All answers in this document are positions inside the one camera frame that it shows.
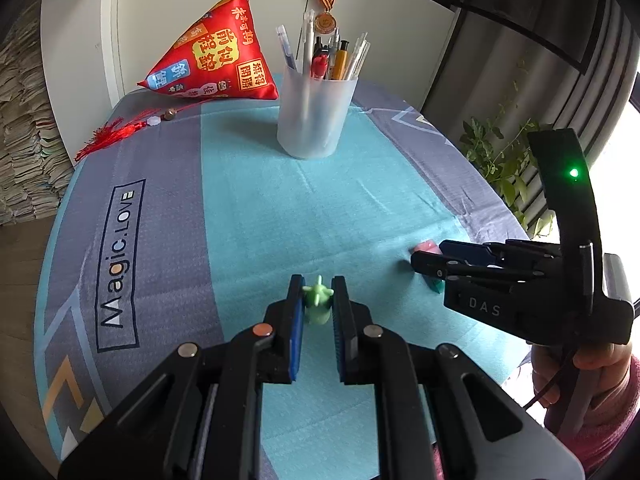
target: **chinese characters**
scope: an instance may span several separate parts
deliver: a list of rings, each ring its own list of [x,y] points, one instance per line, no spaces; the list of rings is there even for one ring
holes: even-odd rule
[[[231,14],[236,17],[236,20],[240,20],[240,30],[242,31],[242,44],[251,45],[254,42],[254,32],[249,29],[248,21],[249,17],[246,15],[246,10],[242,7],[236,7],[231,9]]]
[[[267,85],[267,77],[261,59],[254,59],[238,65],[240,90],[251,90]]]
[[[177,79],[189,76],[190,73],[189,61],[183,59],[163,68],[162,70],[149,74],[146,78],[146,83],[152,90],[158,90],[163,86],[172,84]]]
[[[238,38],[230,28],[208,34],[193,43],[193,55],[201,70],[217,70],[239,57]]]
[[[218,85],[215,83],[208,83],[202,87],[202,92],[204,95],[215,94],[218,91]]]
[[[190,41],[195,40],[196,38],[200,38],[207,34],[209,31],[207,27],[205,27],[204,23],[199,23],[184,33],[183,36],[178,38],[178,41],[174,43],[174,48],[178,48],[179,46],[183,46],[185,43],[189,43]]]
[[[182,90],[184,90],[184,85],[182,83],[178,83],[177,85],[171,85],[169,87],[169,92],[171,93],[181,92]]]

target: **pen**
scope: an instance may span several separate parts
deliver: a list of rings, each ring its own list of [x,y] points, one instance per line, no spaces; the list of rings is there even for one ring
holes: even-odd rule
[[[347,47],[349,46],[349,42],[342,40],[340,42],[340,50],[335,53],[335,66],[333,71],[331,72],[331,79],[334,81],[341,80],[344,76],[344,69],[347,65]]]
[[[358,76],[360,75],[360,70],[362,69],[362,66],[364,65],[364,60],[367,57],[367,54],[369,53],[369,47],[371,46],[371,43],[369,41],[365,41],[365,46],[364,46],[364,50],[362,52],[362,56],[360,56],[360,60],[356,65],[356,70],[353,73],[353,76],[351,77],[351,79],[357,79]]]
[[[320,36],[316,36],[316,43],[314,44],[314,56],[318,55],[318,52],[322,50],[322,38]]]
[[[360,61],[360,58],[362,57],[362,54],[364,52],[364,47],[367,44],[366,37],[367,37],[367,33],[364,32],[358,38],[358,41],[356,42],[356,46],[353,48],[353,54],[351,55],[351,59],[349,60],[349,65],[347,66],[347,69],[345,70],[345,74],[344,74],[344,79],[346,81],[351,80],[351,78],[353,77],[353,73],[356,70],[356,66]]]
[[[340,28],[335,27],[334,33],[329,38],[329,70],[326,71],[325,79],[331,79],[331,72],[335,65],[335,53],[340,48]]]
[[[291,45],[289,44],[289,38],[287,36],[287,29],[284,28],[284,25],[281,25],[276,29],[276,32],[278,33],[278,38],[280,40],[280,45],[282,46],[282,52],[284,53],[284,59],[287,66],[297,71],[296,60],[293,57]]]
[[[314,55],[314,18],[316,12],[313,9],[309,9],[305,12],[305,50],[304,59],[302,63],[302,73],[305,75],[311,74],[311,62]]]
[[[329,66],[329,53],[327,50],[322,49],[318,54],[314,57],[313,62],[311,63],[311,77],[316,79],[324,78],[326,74],[326,69]]]

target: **person's hand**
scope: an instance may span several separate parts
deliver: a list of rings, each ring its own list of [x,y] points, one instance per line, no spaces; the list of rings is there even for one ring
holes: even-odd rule
[[[580,370],[595,370],[604,368],[600,382],[596,388],[596,395],[606,392],[620,384],[625,378],[631,363],[631,341],[626,345],[612,343],[592,346],[582,346],[574,356],[574,366]],[[533,345],[531,349],[531,365],[533,366],[533,389],[538,393],[556,374],[560,364],[548,351],[548,347]],[[540,404],[548,408],[558,402],[560,389],[553,386]]]

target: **cable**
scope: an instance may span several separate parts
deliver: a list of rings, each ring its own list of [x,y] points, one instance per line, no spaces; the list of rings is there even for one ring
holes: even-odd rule
[[[566,357],[562,361],[562,364],[560,365],[560,369],[556,372],[556,374],[553,377],[551,377],[549,382],[545,384],[545,386],[538,393],[534,395],[533,399],[531,399],[529,402],[527,402],[523,406],[525,411],[527,411],[531,406],[533,406],[536,402],[542,399],[542,397],[544,397],[546,393],[558,382],[558,379],[566,369],[566,366],[574,359],[575,353],[577,351],[578,349],[574,348],[566,355]]]

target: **screw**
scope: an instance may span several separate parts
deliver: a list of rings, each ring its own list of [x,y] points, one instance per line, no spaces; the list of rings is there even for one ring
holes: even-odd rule
[[[180,357],[194,357],[198,353],[198,345],[196,343],[182,343],[178,346],[178,355]]]
[[[438,352],[444,357],[448,357],[449,359],[455,359],[460,355],[460,350],[458,350],[453,345],[443,344],[438,346]]]
[[[364,335],[367,337],[373,337],[373,338],[377,338],[382,336],[382,327],[378,326],[378,325],[367,325],[366,327],[364,327]]]
[[[269,323],[258,323],[254,326],[254,334],[258,337],[267,337],[273,332],[273,326]]]

